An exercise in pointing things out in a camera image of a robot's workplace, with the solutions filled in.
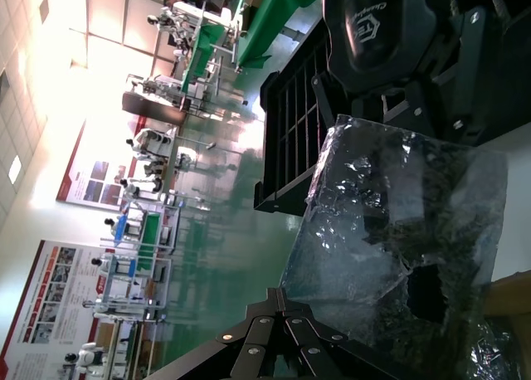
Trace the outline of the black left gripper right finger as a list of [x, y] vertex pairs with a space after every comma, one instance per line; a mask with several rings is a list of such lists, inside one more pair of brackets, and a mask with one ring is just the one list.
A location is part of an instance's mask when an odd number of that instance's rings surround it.
[[282, 293], [282, 353], [300, 376], [314, 379], [418, 379], [394, 362], [337, 329], [319, 322], [308, 304]]

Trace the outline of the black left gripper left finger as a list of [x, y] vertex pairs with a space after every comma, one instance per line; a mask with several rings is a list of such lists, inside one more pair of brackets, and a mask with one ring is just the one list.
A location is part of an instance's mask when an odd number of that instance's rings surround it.
[[273, 342], [279, 328], [280, 288], [269, 288], [266, 299], [249, 304], [240, 323], [221, 331], [149, 379], [272, 379], [278, 352]]

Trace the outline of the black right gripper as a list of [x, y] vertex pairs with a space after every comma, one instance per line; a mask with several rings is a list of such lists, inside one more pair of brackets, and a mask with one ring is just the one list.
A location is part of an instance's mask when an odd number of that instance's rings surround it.
[[[495, 89], [497, 17], [482, 6], [445, 21], [450, 13], [450, 0], [323, 0], [328, 69], [350, 93], [413, 74], [387, 123], [475, 146]], [[312, 88], [325, 127], [334, 126], [329, 79], [314, 76]]]

